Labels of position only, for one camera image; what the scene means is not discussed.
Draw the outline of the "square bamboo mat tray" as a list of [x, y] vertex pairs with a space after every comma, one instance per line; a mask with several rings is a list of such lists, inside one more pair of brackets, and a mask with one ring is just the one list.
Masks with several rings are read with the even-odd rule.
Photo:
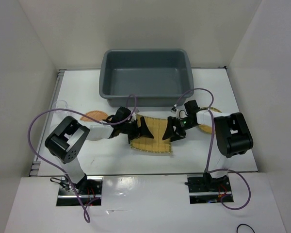
[[137, 120], [144, 117], [146, 125], [154, 138], [151, 139], [142, 136], [133, 139], [130, 143], [130, 148], [142, 152], [171, 154], [172, 148], [170, 139], [162, 140], [167, 127], [167, 119], [142, 116], [140, 114], [137, 114], [136, 117]]

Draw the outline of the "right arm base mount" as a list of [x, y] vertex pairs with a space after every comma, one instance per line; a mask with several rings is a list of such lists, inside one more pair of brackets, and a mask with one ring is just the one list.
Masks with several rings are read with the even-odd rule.
[[188, 176], [187, 182], [190, 204], [233, 202], [229, 178], [227, 175], [213, 178], [208, 173], [202, 176]]

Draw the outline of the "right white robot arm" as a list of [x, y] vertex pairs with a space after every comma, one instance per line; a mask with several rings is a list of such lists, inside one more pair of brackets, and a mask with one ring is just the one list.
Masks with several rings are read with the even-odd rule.
[[219, 178], [211, 173], [228, 171], [226, 168], [209, 170], [210, 157], [214, 140], [216, 140], [219, 152], [227, 159], [232, 156], [245, 154], [253, 148], [254, 142], [247, 123], [242, 113], [214, 112], [210, 108], [201, 108], [186, 113], [186, 117], [167, 118], [167, 126], [162, 140], [182, 140], [186, 137], [186, 131], [199, 125], [211, 127], [210, 147], [204, 171], [203, 186], [208, 191], [215, 190], [219, 184]]

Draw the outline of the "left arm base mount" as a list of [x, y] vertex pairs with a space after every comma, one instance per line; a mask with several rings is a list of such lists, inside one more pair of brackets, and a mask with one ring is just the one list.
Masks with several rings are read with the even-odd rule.
[[[59, 185], [56, 206], [80, 206], [76, 194], [65, 177], [51, 177], [50, 181]], [[103, 177], [88, 176], [85, 184], [76, 190], [84, 205], [100, 206], [102, 187]]]

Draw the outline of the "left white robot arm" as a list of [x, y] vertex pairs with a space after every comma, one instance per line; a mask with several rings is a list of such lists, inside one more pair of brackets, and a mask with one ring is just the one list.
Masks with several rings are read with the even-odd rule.
[[60, 161], [61, 168], [66, 172], [66, 178], [71, 180], [69, 188], [74, 193], [81, 194], [87, 188], [87, 175], [77, 159], [86, 140], [111, 139], [119, 134], [126, 134], [129, 141], [142, 136], [154, 138], [144, 117], [141, 117], [140, 120], [137, 120], [136, 117], [130, 117], [117, 124], [123, 119], [123, 116], [111, 115], [97, 123], [76, 120], [67, 116], [46, 138], [45, 147]]

